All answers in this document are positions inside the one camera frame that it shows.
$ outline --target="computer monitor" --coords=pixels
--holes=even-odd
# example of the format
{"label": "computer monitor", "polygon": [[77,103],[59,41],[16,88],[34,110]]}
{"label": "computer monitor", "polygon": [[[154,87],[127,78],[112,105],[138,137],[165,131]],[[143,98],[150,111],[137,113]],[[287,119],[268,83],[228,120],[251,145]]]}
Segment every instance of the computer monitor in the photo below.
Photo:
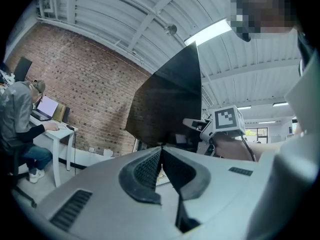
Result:
{"label": "computer monitor", "polygon": [[25,80],[31,64],[32,61],[26,59],[25,57],[20,58],[18,65],[14,70],[14,80],[16,82],[23,82]]}
{"label": "computer monitor", "polygon": [[40,103],[37,106],[37,109],[52,117],[58,104],[58,102],[50,99],[49,97],[43,96],[42,101],[40,101]]}
{"label": "computer monitor", "polygon": [[149,147],[165,143],[197,152],[200,132],[185,126],[183,121],[201,119],[201,86],[198,49],[193,43],[135,92],[125,130]]}

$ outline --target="ceiling light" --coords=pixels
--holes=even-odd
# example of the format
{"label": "ceiling light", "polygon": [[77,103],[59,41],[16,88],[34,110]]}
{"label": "ceiling light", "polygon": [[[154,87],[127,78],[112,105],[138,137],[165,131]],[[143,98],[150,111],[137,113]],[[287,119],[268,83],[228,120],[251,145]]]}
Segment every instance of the ceiling light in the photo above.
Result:
{"label": "ceiling light", "polygon": [[237,109],[238,110],[248,110],[251,109],[252,106],[238,106]]}
{"label": "ceiling light", "polygon": [[288,102],[278,102],[278,103],[273,104],[274,107],[285,106],[285,105],[289,105],[289,103]]}
{"label": "ceiling light", "polygon": [[269,121],[269,122],[259,122],[259,124],[272,124],[275,123],[276,121]]}
{"label": "ceiling light", "polygon": [[200,32],[194,34],[190,38],[184,41],[184,44],[186,46],[192,44],[194,41],[196,43],[196,46],[201,45],[202,43],[210,40],[211,38],[214,38],[216,36],[219,36],[225,32],[228,32],[231,30],[231,27],[227,23],[227,19],[222,19],[205,29],[201,30]]}

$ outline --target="white desk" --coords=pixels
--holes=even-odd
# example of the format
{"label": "white desk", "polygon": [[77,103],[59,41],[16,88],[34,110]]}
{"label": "white desk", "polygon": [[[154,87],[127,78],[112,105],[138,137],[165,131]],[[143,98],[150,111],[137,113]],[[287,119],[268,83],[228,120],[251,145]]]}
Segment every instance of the white desk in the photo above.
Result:
{"label": "white desk", "polygon": [[68,129],[64,122],[56,122],[54,120],[39,121],[38,119],[34,118],[33,116],[30,116],[30,122],[36,126],[50,122],[50,123],[56,123],[58,125],[65,127],[65,129],[47,130],[43,133],[44,135],[46,135],[47,137],[49,137],[50,139],[53,140],[53,148],[52,148],[53,175],[54,175],[55,186],[59,187],[61,185],[60,173],[59,173],[59,143],[60,143],[61,139],[63,139],[66,136],[69,136],[67,153],[66,153],[66,169],[68,171],[70,171],[72,143],[74,140],[74,134],[76,131],[78,131],[78,129],[74,127],[74,131],[75,131],[74,132],[73,130]]}

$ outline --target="hand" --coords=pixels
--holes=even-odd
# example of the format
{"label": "hand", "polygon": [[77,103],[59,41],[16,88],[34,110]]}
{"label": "hand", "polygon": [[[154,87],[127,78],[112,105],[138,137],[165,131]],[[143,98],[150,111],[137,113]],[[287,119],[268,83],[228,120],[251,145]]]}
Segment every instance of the hand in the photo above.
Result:
{"label": "hand", "polygon": [[59,127],[56,123],[54,122],[46,122],[43,124],[43,127],[44,127],[44,130],[45,131],[58,131],[59,130]]}
{"label": "hand", "polygon": [[241,140],[217,133],[213,137],[215,154],[226,159],[251,160],[251,156]]}

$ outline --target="person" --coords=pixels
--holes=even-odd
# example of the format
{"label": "person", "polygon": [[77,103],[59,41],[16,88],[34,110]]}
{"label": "person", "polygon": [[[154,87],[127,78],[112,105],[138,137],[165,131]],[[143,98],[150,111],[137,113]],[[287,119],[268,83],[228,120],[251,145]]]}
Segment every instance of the person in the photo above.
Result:
{"label": "person", "polygon": [[[300,0],[231,0],[231,14],[228,22],[238,37],[246,42],[253,38],[261,38],[264,34],[288,33],[296,29],[297,46],[302,57],[302,70],[304,70],[315,51],[304,29],[308,26],[303,25],[307,20],[306,9],[308,5]],[[308,31],[312,34],[314,29],[308,28]],[[298,123],[294,134],[299,135],[301,132]],[[217,156],[237,160],[251,159],[248,149],[241,140],[216,134],[213,142]],[[284,141],[267,144],[251,142],[248,145],[255,154],[256,160],[259,161],[263,152],[278,150],[283,143]]]}
{"label": "person", "polygon": [[57,131],[57,124],[47,122],[29,127],[33,104],[43,96],[46,84],[43,80],[33,83],[15,82],[0,97],[0,142],[4,151],[12,155],[9,143],[14,141],[23,146],[21,157],[29,171],[29,181],[37,183],[45,175],[44,168],[51,161],[51,152],[33,144],[33,139],[45,131]]}

